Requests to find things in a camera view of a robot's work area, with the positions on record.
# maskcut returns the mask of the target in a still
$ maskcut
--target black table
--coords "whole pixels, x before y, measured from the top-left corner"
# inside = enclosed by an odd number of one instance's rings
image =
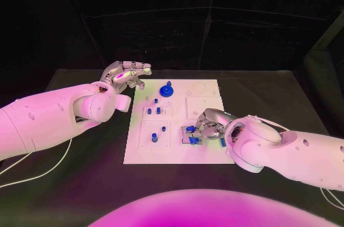
[[[58,70],[48,90],[99,80],[102,70]],[[327,134],[298,81],[289,71],[154,71],[142,78],[217,79],[226,110],[237,117],[258,115],[289,129]],[[133,97],[135,90],[123,94]],[[109,122],[74,138],[70,153],[42,178],[0,189],[0,225],[87,226],[132,201],[161,192],[207,188],[246,192],[344,223],[344,212],[321,191],[291,181],[272,169],[259,174],[230,164],[125,165],[130,111],[116,111]],[[42,174],[67,150],[68,142],[34,153],[0,176],[0,184]],[[19,157],[5,161],[6,168]]]

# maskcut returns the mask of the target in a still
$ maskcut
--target robotic hand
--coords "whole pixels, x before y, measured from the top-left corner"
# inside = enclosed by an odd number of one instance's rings
[[[0,109],[0,160],[54,147],[106,122],[115,110],[128,112],[132,99],[122,95],[141,86],[151,64],[115,62],[100,81],[16,100]]]
[[[224,138],[226,154],[245,170],[259,173],[268,166],[292,180],[344,191],[344,140],[291,131],[258,116],[237,118],[219,109],[206,109],[187,135]]]

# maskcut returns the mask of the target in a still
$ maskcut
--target humanoid robot hand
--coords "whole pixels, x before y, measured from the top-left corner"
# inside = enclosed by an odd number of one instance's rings
[[[141,86],[151,64],[115,62],[100,81],[16,100],[0,109],[0,160],[54,147],[106,122],[115,110],[128,112],[132,99],[122,95]]]
[[[287,131],[279,133],[274,126]],[[258,116],[237,118],[217,109],[206,109],[187,135],[224,138],[226,154],[245,170],[258,173],[268,166],[292,180],[344,191],[343,139],[291,131]]]

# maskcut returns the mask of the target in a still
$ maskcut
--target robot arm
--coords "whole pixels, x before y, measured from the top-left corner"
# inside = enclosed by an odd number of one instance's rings
[[[0,160],[44,150],[106,122],[115,110],[128,112],[128,86],[145,83],[151,64],[115,62],[100,81],[81,84],[16,100],[0,109]]]
[[[291,180],[344,191],[344,140],[289,130],[279,133],[266,123],[282,127],[256,116],[237,119],[206,109],[188,135],[211,140],[224,137],[226,154],[245,170],[259,173],[268,166]]]

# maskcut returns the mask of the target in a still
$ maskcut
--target white board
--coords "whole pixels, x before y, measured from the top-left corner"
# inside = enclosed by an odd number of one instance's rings
[[[162,97],[159,90],[168,81],[172,82],[174,95]],[[143,82],[145,90],[136,88],[135,91],[123,163],[233,164],[220,140],[203,139],[201,145],[183,143],[183,127],[196,125],[206,108],[224,110],[217,80],[145,79]],[[158,134],[156,142],[152,141],[152,133]]]

